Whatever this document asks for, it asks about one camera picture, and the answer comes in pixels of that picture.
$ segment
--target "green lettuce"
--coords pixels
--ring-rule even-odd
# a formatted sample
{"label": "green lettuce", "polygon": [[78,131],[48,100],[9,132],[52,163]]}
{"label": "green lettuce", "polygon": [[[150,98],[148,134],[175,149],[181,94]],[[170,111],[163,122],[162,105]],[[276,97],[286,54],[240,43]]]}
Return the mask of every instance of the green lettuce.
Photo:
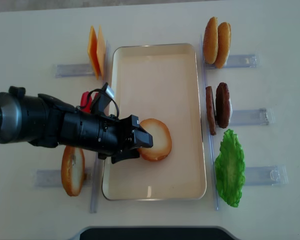
{"label": "green lettuce", "polygon": [[230,206],[237,208],[245,184],[245,155],[238,135],[228,129],[224,132],[220,154],[214,162],[216,189]]}

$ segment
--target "white table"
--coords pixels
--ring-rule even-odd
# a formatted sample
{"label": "white table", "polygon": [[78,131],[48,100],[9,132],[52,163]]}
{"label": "white table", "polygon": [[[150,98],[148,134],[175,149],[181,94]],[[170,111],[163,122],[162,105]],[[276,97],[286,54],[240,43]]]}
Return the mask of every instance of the white table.
{"label": "white table", "polygon": [[[236,102],[236,91],[250,91],[255,99],[232,104],[275,112],[272,126],[234,128],[246,165],[284,164],[289,184],[244,187],[239,208],[221,201],[215,211],[207,158],[207,191],[200,200],[108,201],[100,194],[97,214],[90,214],[90,187],[78,197],[68,197],[62,188],[33,187],[35,170],[60,168],[64,147],[0,145],[0,239],[69,239],[94,226],[217,226],[239,239],[300,239],[300,3],[211,1],[0,13],[0,91],[23,86],[28,95],[45,93],[78,105],[81,94],[101,82],[55,79],[52,64],[89,61],[90,25],[102,25],[112,53],[121,46],[190,43],[199,61],[200,34],[212,16],[231,23],[231,54],[258,53],[261,59],[261,71],[247,75],[259,76],[264,92],[256,94],[253,84],[243,82],[248,90],[230,89],[231,100]],[[227,76],[225,82],[237,81],[237,73]],[[91,166],[95,154],[85,155]]]}

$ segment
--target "black cable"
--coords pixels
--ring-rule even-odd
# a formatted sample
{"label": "black cable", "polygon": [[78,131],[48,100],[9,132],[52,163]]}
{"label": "black cable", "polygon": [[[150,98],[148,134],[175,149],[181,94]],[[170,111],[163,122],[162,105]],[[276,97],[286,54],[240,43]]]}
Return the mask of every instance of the black cable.
{"label": "black cable", "polygon": [[116,118],[116,119],[119,119],[119,113],[120,113],[120,112],[119,112],[119,107],[118,107],[117,103],[116,103],[115,100],[113,100],[113,99],[112,99],[112,98],[111,98],[104,90],[102,90],[102,89],[100,89],[100,88],[96,88],[96,89],[90,91],[90,92],[88,93],[88,95],[86,96],[86,104],[85,104],[84,106],[79,106],[79,108],[80,108],[80,109],[84,109],[86,106],[88,106],[88,104],[89,104],[89,99],[90,99],[91,95],[92,95],[94,92],[97,92],[97,93],[100,93],[100,94],[106,96],[108,99],[110,99],[110,100],[114,103],[114,106],[115,106],[115,109],[116,109],[116,116],[115,116],[115,118]]}

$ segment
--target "brown patty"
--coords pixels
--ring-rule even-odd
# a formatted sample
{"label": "brown patty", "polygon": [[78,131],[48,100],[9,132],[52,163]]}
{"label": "brown patty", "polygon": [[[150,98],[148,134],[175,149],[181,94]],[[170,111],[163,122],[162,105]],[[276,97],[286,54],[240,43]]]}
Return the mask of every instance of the brown patty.
{"label": "brown patty", "polygon": [[203,55],[204,60],[208,64],[213,64],[216,61],[218,54],[218,18],[212,17],[208,21],[203,39]]}
{"label": "brown patty", "polygon": [[206,104],[206,117],[209,123],[209,130],[211,135],[216,135],[216,120],[215,120],[215,104],[212,87],[205,88],[205,104]]}
{"label": "brown patty", "polygon": [[228,85],[221,82],[215,95],[216,122],[220,128],[225,129],[229,125],[231,115],[231,103]]}
{"label": "brown patty", "polygon": [[227,62],[231,44],[231,26],[223,22],[218,27],[218,54],[214,65],[221,69]]}

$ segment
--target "black object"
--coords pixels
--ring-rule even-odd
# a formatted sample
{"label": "black object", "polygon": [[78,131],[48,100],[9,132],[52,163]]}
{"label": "black object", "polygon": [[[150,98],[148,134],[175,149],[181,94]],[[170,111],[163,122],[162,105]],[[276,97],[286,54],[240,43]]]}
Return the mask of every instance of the black object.
{"label": "black object", "polygon": [[[55,148],[59,144],[98,152],[100,159],[111,157],[112,163],[138,158],[137,148],[151,148],[152,136],[130,115],[119,119],[119,108],[112,89],[106,83],[91,105],[91,113],[55,97],[38,94],[26,96],[24,87],[0,92],[0,144],[29,142],[33,146]],[[113,101],[117,116],[104,114]]]}
{"label": "black object", "polygon": [[234,240],[218,228],[203,227],[127,227],[90,228],[80,235],[80,240]]}

